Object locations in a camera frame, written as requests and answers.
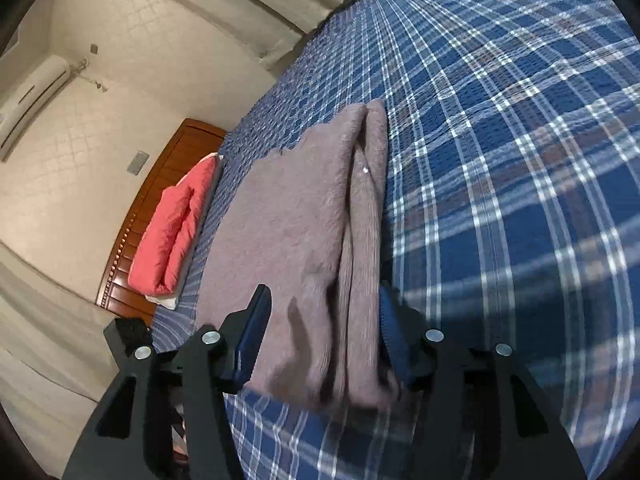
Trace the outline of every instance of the mattress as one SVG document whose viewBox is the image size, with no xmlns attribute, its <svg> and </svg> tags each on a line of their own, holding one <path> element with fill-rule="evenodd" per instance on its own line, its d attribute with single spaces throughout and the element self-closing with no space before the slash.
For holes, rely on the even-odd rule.
<svg viewBox="0 0 640 480">
<path fill-rule="evenodd" d="M 385 101 L 383 275 L 447 336 L 506 342 L 590 478 L 640 416 L 640 45 L 611 0 L 359 0 L 220 149 L 228 164 L 159 351 L 194 330 L 211 240 L 254 160 Z M 415 413 L 227 397 L 247 478 L 400 475 Z"/>
</svg>

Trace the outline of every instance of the silver screw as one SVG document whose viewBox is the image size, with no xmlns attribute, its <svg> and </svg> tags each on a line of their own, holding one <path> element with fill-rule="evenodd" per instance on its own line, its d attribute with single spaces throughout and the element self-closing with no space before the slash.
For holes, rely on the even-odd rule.
<svg viewBox="0 0 640 480">
<path fill-rule="evenodd" d="M 213 343 L 217 343 L 218 341 L 220 341 L 220 334 L 214 330 L 202 334 L 202 342 L 205 345 L 211 345 Z"/>
<path fill-rule="evenodd" d="M 507 343 L 498 343 L 495 346 L 495 352 L 498 355 L 509 357 L 513 353 L 513 348 L 507 345 Z"/>
<path fill-rule="evenodd" d="M 444 339 L 444 334 L 440 330 L 436 330 L 435 328 L 427 330 L 427 333 L 424 336 L 429 341 L 433 341 L 434 343 L 439 343 Z"/>
<path fill-rule="evenodd" d="M 151 348 L 148 346 L 141 346 L 140 348 L 136 348 L 134 354 L 136 359 L 146 359 L 151 355 Z"/>
</svg>

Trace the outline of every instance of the folded red blanket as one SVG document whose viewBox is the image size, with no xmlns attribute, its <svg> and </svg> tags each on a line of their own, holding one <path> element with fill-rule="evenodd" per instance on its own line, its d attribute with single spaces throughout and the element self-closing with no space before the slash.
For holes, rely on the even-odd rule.
<svg viewBox="0 0 640 480">
<path fill-rule="evenodd" d="M 129 286 L 140 294 L 160 296 L 175 290 L 218 163 L 217 153 L 207 155 L 162 192 L 129 270 Z"/>
</svg>

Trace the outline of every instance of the plaid bedsheet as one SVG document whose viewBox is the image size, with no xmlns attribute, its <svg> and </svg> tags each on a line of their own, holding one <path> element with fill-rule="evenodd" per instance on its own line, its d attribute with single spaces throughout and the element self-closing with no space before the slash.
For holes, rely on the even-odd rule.
<svg viewBox="0 0 640 480">
<path fill-rule="evenodd" d="M 228 134 L 160 351 L 194 330 L 210 242 L 252 162 L 382 96 L 384 274 L 446 335 L 507 342 L 595 478 L 640 416 L 640 46 L 611 0 L 360 0 Z M 414 414 L 227 400 L 250 479 L 395 479 Z"/>
</svg>

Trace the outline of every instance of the air conditioner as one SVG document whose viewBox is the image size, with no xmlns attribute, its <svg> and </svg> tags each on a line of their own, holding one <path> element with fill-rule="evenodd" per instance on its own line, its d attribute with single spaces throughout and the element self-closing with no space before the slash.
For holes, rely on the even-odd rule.
<svg viewBox="0 0 640 480">
<path fill-rule="evenodd" d="M 71 76 L 69 63 L 50 56 L 0 108 L 0 160 L 4 161 L 24 127 Z"/>
</svg>

